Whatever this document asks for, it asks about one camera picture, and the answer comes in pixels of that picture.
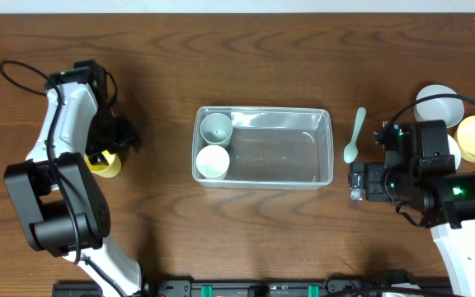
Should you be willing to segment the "grey plastic cup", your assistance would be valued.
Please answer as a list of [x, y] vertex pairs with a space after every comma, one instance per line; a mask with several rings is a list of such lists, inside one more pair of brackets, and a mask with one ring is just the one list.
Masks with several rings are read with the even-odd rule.
[[200, 124], [200, 134], [208, 145], [227, 148], [233, 133], [231, 119], [222, 113], [207, 115]]

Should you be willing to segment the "yellow plastic cup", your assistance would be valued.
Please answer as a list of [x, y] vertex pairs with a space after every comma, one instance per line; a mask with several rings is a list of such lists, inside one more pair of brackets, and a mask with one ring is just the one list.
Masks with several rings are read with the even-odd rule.
[[84, 160], [91, 173], [104, 178], [115, 177], [120, 173], [122, 167], [118, 154], [110, 153], [107, 150], [102, 151], [92, 159], [85, 155]]

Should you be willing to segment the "white plastic bowl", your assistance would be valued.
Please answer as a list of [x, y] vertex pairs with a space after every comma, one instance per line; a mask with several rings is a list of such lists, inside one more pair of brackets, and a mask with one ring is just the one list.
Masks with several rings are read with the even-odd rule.
[[449, 152], [454, 156], [455, 169], [458, 169], [462, 160], [460, 147], [452, 136], [448, 134], [447, 138], [449, 143]]

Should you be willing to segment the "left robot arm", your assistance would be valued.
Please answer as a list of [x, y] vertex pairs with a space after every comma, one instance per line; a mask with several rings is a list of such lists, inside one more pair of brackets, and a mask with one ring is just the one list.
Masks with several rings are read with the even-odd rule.
[[4, 172], [26, 241], [80, 266], [104, 296], [147, 296], [141, 266], [111, 235], [109, 206], [90, 169], [117, 170], [106, 155], [140, 144], [132, 122], [112, 111], [114, 78], [93, 60], [41, 77], [48, 108], [39, 138], [24, 162]]

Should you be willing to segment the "cream white plastic cup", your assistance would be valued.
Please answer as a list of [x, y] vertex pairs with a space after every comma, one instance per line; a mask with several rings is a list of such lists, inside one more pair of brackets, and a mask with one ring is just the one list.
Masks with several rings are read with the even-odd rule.
[[223, 180], [228, 172], [230, 157], [227, 150], [218, 145], [202, 148], [195, 158], [195, 167], [206, 179]]

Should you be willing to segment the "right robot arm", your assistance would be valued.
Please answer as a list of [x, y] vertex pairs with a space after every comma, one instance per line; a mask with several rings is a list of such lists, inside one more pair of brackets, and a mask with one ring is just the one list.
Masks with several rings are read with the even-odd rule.
[[452, 291], [475, 296], [475, 172], [457, 172], [442, 120], [393, 125], [376, 133], [381, 163], [352, 163], [356, 199], [390, 203], [417, 228], [429, 229]]

